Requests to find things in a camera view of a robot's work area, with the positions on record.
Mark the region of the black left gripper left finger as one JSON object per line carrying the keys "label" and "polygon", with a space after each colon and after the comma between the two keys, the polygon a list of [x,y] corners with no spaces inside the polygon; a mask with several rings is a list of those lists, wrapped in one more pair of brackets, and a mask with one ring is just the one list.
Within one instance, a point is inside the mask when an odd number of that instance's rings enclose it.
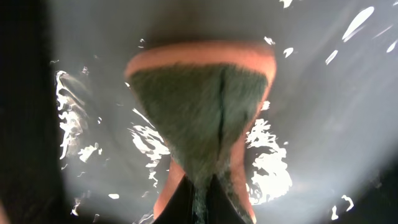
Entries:
{"label": "black left gripper left finger", "polygon": [[176,191],[153,224],[194,224],[193,200],[195,188],[184,176]]}

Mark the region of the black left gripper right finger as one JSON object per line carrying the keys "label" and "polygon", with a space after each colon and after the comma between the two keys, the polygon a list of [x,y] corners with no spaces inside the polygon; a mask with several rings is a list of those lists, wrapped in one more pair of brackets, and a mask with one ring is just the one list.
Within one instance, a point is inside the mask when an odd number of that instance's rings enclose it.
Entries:
{"label": "black left gripper right finger", "polygon": [[245,224],[232,183],[213,175],[206,193],[207,224]]}

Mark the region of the green and orange sponge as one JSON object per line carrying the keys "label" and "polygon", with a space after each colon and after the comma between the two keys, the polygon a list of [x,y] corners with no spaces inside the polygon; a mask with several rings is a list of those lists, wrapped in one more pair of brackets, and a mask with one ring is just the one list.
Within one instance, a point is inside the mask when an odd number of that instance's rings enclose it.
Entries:
{"label": "green and orange sponge", "polygon": [[256,222],[246,191],[245,135],[276,71],[272,47],[249,42],[172,44],[128,62],[126,81],[171,153],[155,219],[185,176],[195,188],[194,223],[207,223],[206,193],[216,175],[232,183],[245,223]]}

